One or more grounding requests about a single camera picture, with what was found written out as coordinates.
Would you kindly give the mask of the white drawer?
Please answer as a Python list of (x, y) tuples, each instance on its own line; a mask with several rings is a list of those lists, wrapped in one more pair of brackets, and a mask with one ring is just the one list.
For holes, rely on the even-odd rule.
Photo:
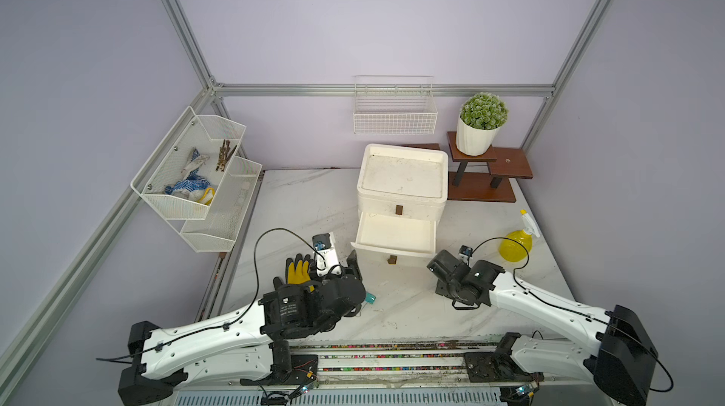
[(398, 215), (362, 213), (351, 242), (361, 262), (424, 266), (436, 253), (437, 223)]

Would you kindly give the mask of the white plastic drawer unit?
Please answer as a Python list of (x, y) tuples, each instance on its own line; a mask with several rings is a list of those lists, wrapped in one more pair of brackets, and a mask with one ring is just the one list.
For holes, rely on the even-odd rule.
[(439, 222), (449, 196), (442, 150), (370, 144), (357, 182), (361, 213)]

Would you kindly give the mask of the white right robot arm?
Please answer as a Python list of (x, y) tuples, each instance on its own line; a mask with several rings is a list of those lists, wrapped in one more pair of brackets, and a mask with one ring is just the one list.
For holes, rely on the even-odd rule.
[(581, 304), (521, 281), (492, 262), (469, 266), (445, 250), (427, 267), (437, 279), (437, 294), (449, 298), (455, 309), (507, 310), (562, 337), (551, 341), (506, 334), (498, 351), (519, 370), (590, 381), (623, 405), (647, 403), (659, 354), (634, 311)]

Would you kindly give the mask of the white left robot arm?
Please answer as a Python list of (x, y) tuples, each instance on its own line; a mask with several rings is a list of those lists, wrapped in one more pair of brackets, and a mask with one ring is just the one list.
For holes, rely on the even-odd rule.
[(330, 332), (366, 300), (355, 252), (321, 279), (282, 284), (247, 307), (192, 325), (163, 329), (134, 324), (118, 395), (125, 405), (169, 398), (181, 386), (237, 377), (287, 381), (294, 372), (289, 343)]

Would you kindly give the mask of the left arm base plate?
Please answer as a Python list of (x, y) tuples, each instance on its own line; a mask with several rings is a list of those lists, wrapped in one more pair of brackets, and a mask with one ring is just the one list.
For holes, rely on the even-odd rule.
[(273, 342), (262, 348), (262, 355), (271, 357), (268, 373), (258, 380), (241, 378), (240, 385), (296, 385), (317, 376), (319, 357), (316, 354), (293, 354), (286, 341)]

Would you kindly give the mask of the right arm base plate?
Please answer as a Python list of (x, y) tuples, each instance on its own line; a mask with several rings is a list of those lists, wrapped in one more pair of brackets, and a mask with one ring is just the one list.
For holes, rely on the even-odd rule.
[(520, 338), (518, 332), (507, 332), (493, 352), (467, 352), (464, 355), (464, 366), (468, 379), (472, 383), (543, 381), (542, 372), (525, 371), (513, 360), (513, 345)]

